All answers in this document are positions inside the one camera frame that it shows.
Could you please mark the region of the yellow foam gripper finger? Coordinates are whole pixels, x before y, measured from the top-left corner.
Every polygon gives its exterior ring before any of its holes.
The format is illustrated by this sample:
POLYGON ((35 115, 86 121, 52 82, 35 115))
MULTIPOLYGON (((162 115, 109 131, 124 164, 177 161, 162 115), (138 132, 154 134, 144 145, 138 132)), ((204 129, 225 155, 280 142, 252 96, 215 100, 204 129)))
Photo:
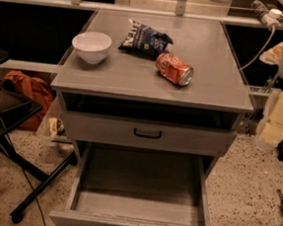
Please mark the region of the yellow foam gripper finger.
POLYGON ((283 141, 283 92, 270 96, 265 117, 256 130, 255 144, 258 149, 271 151, 283 141))

